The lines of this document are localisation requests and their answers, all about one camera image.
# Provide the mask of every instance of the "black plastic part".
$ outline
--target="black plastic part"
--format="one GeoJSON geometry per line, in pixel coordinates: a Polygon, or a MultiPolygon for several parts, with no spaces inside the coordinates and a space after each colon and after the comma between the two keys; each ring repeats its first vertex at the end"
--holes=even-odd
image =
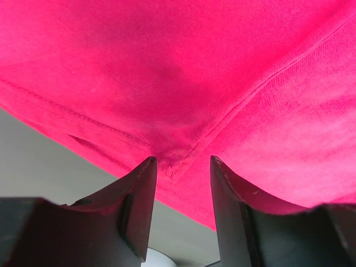
{"type": "Polygon", "coordinates": [[[0,199],[1,266],[140,267],[146,259],[157,176],[149,157],[72,206],[0,199]]]}
{"type": "Polygon", "coordinates": [[[350,267],[355,205],[312,210],[271,196],[211,158],[211,190],[223,267],[350,267]]]}

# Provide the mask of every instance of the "t-shirt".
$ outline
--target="t-shirt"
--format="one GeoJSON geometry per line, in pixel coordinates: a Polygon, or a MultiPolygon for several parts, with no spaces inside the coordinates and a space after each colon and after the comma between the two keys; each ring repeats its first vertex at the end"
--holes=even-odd
{"type": "Polygon", "coordinates": [[[1,0],[0,106],[117,177],[156,156],[156,198],[212,229],[210,155],[356,202],[356,1],[1,0]]]}

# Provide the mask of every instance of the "white round object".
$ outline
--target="white round object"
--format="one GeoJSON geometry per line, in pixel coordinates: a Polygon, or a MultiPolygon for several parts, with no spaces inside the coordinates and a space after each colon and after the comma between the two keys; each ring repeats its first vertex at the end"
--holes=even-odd
{"type": "Polygon", "coordinates": [[[146,262],[142,263],[141,267],[177,267],[177,265],[165,254],[148,249],[146,262]]]}

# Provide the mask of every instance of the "garment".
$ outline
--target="garment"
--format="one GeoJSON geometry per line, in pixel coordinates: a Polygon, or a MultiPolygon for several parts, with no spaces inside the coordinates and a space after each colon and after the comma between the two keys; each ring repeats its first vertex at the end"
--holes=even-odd
{"type": "Polygon", "coordinates": [[[209,157],[311,207],[356,201],[356,1],[0,1],[0,106],[215,228],[209,157]]]}

